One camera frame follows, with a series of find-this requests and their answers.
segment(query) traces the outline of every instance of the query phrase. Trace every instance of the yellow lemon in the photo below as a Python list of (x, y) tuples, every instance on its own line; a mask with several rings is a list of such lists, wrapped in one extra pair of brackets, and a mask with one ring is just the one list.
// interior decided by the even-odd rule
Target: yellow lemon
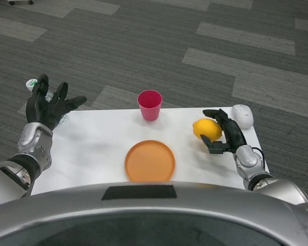
[(201, 135), (208, 137), (211, 141), (216, 141), (221, 137), (220, 125), (212, 119), (199, 119), (193, 123), (195, 136), (201, 139)]

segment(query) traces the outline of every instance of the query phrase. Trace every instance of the plastic cup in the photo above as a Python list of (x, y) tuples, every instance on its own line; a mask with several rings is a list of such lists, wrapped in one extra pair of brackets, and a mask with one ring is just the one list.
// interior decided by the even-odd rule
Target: plastic cup
[(153, 121), (159, 117), (162, 95), (154, 90), (143, 91), (138, 96), (138, 103), (143, 118)]

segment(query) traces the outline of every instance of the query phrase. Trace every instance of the white table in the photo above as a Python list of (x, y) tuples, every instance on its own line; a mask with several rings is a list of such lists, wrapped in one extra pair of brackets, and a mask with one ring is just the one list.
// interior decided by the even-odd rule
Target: white table
[[(124, 158), (136, 143), (153, 139), (175, 154), (173, 181), (211, 183), (244, 189), (231, 153), (209, 154), (193, 135), (192, 124), (205, 118), (203, 109), (161, 109), (156, 121), (145, 121), (140, 110), (74, 111), (54, 130), (52, 165), (36, 180), (32, 194), (129, 181)], [(222, 108), (230, 116), (231, 108)], [(255, 129), (243, 131), (248, 144), (259, 147)]]

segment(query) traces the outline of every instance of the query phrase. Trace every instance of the orange plate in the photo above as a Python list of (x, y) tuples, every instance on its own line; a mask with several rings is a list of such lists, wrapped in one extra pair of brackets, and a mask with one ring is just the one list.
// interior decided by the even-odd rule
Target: orange plate
[(174, 174), (176, 160), (167, 145), (155, 140), (146, 140), (129, 150), (124, 166), (131, 181), (168, 181)]

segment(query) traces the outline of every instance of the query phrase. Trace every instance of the cable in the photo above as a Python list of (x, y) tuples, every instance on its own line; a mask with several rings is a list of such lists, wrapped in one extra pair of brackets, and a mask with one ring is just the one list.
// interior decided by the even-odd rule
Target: cable
[(262, 162), (263, 162), (263, 169), (266, 170), (266, 160), (265, 160), (265, 155), (263, 154), (262, 150), (260, 150), (257, 147), (252, 147), (253, 150), (259, 150), (262, 156)]

